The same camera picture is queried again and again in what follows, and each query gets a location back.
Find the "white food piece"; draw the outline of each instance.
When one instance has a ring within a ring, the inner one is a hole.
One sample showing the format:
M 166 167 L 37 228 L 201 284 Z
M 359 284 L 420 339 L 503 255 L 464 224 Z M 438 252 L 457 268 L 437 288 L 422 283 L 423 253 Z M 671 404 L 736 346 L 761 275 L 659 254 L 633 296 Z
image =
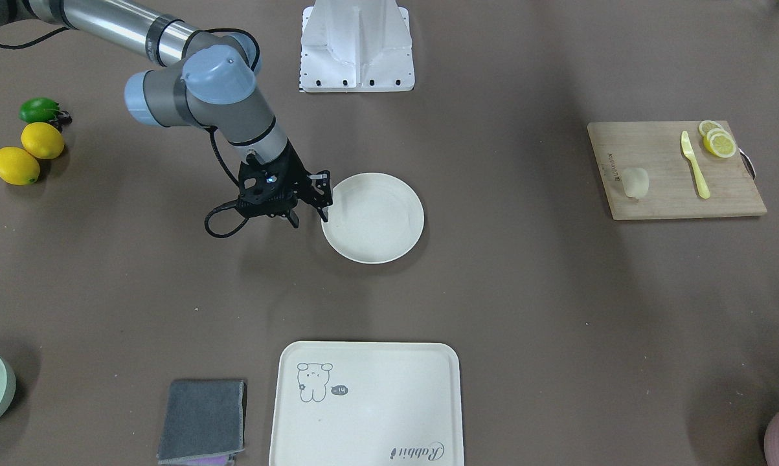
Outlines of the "white food piece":
M 649 177 L 644 168 L 626 168 L 620 174 L 622 188 L 626 190 L 627 197 L 642 199 L 648 194 Z

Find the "white bracket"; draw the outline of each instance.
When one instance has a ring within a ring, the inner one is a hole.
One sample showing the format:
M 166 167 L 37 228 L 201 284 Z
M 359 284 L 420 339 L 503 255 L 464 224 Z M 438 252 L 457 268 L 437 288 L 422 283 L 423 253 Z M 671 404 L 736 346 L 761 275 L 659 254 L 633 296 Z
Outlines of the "white bracket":
M 415 86 L 409 12 L 395 0 L 317 0 L 303 11 L 300 90 L 396 92 Z

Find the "blue joint cap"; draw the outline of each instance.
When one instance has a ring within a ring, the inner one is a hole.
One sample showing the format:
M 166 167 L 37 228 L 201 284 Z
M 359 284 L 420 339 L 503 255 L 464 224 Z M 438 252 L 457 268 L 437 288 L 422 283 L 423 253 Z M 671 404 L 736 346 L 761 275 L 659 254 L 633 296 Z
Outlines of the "blue joint cap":
M 194 53 L 182 66 L 182 80 L 194 97 L 208 104 L 245 100 L 256 89 L 256 77 L 231 45 L 212 45 Z
M 249 66 L 254 63 L 254 57 L 256 57 L 256 66 L 254 66 L 252 70 L 254 71 L 254 74 L 260 74 L 260 69 L 262 68 L 262 55 L 256 56 L 256 47 L 254 47 L 254 42 L 251 40 L 251 38 L 240 32 L 232 32 L 228 35 L 228 37 L 239 42 L 242 50 L 245 51 L 245 56 L 248 57 Z
M 147 106 L 147 99 L 144 98 L 144 77 L 149 71 L 133 74 L 125 84 L 125 105 L 133 118 L 141 124 L 150 126 L 161 126 Z

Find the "gray cloth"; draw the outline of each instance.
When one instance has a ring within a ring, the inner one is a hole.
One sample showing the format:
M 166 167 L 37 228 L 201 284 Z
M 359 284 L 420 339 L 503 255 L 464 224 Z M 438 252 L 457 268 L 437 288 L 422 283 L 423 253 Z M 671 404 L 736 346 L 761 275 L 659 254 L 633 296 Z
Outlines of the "gray cloth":
M 242 451 L 245 381 L 173 381 L 159 440 L 159 464 Z

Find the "robotic arm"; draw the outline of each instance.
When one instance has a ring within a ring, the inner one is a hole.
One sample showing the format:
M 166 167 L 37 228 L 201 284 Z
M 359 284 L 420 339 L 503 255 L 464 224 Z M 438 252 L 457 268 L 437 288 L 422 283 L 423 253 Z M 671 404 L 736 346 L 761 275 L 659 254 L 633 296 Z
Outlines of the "robotic arm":
M 164 67 L 126 83 L 125 103 L 137 121 L 218 129 L 235 148 L 242 162 L 239 194 L 206 217 L 213 236 L 230 236 L 208 227 L 221 210 L 235 209 L 246 219 L 282 216 L 297 228 L 293 209 L 303 200 L 328 220 L 330 174 L 307 172 L 277 124 L 256 86 L 260 50 L 253 36 L 244 30 L 217 36 L 212 32 L 229 30 L 200 30 L 130 0 L 0 0 L 0 26 L 34 18 L 84 30 Z

